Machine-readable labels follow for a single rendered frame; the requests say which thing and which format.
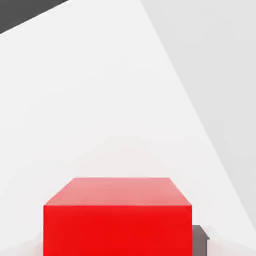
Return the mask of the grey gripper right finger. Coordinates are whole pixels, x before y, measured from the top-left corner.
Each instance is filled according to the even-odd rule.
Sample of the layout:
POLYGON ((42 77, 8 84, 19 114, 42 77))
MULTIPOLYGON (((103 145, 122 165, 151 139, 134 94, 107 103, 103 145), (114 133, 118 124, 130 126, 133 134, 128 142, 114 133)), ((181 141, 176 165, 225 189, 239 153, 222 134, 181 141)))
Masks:
POLYGON ((234 243, 210 236, 200 225, 192 226, 192 256, 243 256, 243 249, 234 243))

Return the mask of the small red cube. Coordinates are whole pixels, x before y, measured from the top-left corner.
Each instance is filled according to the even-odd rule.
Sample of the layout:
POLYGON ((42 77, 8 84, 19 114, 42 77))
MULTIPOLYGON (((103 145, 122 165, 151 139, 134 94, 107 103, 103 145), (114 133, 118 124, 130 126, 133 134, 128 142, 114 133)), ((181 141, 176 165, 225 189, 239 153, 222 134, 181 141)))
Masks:
POLYGON ((193 256, 192 205, 167 177, 74 178, 43 207, 43 256, 193 256))

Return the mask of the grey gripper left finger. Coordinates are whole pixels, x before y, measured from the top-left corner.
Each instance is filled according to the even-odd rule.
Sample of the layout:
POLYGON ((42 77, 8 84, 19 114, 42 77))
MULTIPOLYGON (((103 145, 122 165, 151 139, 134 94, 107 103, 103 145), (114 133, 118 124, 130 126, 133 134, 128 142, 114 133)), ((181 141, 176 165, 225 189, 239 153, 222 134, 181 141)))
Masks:
POLYGON ((18 252, 18 256, 43 256, 43 234, 23 243, 18 252))

